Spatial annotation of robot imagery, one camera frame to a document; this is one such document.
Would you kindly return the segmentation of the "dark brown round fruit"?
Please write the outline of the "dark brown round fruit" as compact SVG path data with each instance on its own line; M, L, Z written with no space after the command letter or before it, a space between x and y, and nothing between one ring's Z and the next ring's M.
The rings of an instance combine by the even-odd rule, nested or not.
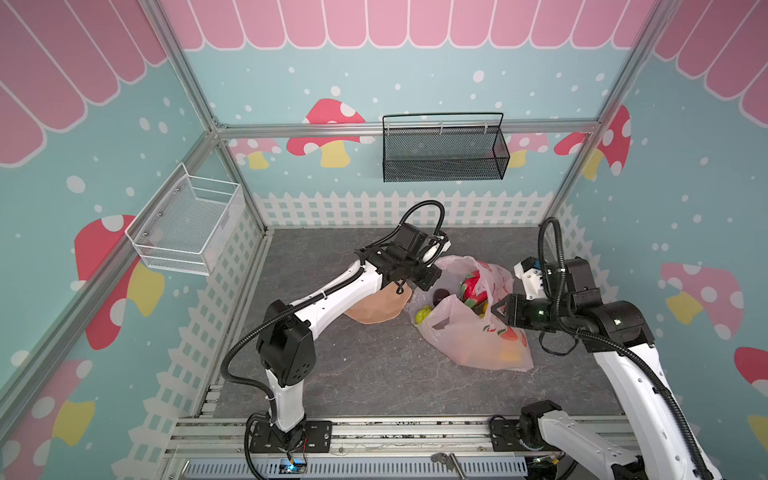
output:
M437 289L433 294L433 305L437 306L442 300L450 295L451 293L446 289Z

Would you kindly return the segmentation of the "green custard apple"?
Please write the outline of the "green custard apple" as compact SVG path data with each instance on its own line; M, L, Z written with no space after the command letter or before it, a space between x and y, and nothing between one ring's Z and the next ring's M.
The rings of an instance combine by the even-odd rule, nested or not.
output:
M414 317L414 323L416 325L421 324L432 312L433 308L429 305L422 307Z

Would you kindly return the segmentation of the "red dragon fruit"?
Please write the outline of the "red dragon fruit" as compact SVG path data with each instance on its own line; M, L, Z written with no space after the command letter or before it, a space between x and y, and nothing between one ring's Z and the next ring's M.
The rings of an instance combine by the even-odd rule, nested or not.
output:
M468 274L461 283L460 299L476 315L485 314L488 305L488 293L486 288L482 286L479 270Z

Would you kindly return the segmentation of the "pink printed plastic bag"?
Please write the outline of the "pink printed plastic bag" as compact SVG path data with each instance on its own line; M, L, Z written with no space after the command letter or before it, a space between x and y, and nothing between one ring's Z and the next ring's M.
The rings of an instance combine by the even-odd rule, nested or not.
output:
M520 372L532 369L526 334L504 325L491 313L494 303L514 292L509 270L471 256L456 255L438 259L435 266L442 270L441 277L428 291L415 291L407 306L411 323L422 337L459 366ZM482 286L488 293L487 309L482 316L476 315L460 299L461 283L475 270L480 271ZM437 289L446 289L451 295L434 306L433 294ZM433 310L416 325L414 317L425 305Z

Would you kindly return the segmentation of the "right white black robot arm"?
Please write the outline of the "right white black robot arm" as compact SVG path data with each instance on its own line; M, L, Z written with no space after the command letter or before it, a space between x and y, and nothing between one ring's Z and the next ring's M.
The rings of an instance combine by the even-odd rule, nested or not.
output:
M517 442L529 451L559 450L599 479L721 478L668 385L639 308L627 301L603 301L588 261L566 259L554 217L539 227L539 250L547 233L555 238L555 261L538 254L516 265L523 293L507 295L491 306L491 313L508 327L541 336L564 333L583 346L608 378L639 450L611 443L550 400L521 409Z

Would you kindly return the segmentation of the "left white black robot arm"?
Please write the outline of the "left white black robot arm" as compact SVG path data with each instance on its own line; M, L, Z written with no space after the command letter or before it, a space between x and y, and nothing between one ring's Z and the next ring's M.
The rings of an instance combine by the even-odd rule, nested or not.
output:
M316 364L315 340L339 316L386 287L393 286L401 299L410 286L429 290L441 275L436 261L449 248L444 219L445 207L438 200L411 206L390 233L357 249L357 260L342 275L291 304L273 302L265 320L225 354L221 376L266 395L269 413L258 420L283 451L293 452L306 443L303 381ZM235 356L251 341L256 342L267 383L230 370Z

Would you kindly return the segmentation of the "tan wavy fruit plate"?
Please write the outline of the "tan wavy fruit plate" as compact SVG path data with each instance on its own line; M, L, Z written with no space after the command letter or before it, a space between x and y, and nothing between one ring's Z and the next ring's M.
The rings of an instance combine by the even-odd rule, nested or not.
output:
M399 286L392 282L357 302L345 314L364 325L387 322L400 315L412 294L413 290L409 285L405 284L399 292Z

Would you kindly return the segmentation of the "black mesh wall basket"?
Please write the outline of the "black mesh wall basket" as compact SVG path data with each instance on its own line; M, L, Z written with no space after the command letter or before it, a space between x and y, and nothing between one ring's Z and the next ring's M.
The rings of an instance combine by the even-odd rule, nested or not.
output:
M511 157L499 112L389 114L381 119L389 183L501 180Z

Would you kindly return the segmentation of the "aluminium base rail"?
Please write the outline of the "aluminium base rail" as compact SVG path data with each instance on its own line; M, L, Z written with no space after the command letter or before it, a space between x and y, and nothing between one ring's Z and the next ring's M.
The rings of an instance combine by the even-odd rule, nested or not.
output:
M514 416L328 417L279 446L243 419L189 419L160 456L158 479L651 479L623 416L552 413L545 443Z

